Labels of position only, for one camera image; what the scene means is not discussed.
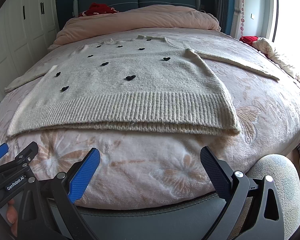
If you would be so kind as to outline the person's left hand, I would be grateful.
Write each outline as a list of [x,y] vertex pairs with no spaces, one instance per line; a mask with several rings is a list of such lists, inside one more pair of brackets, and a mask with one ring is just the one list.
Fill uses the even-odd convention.
[[17,228],[18,228],[18,213],[14,207],[15,201],[11,199],[8,201],[8,207],[6,212],[6,218],[8,222],[11,224],[11,233],[14,237],[17,237]]

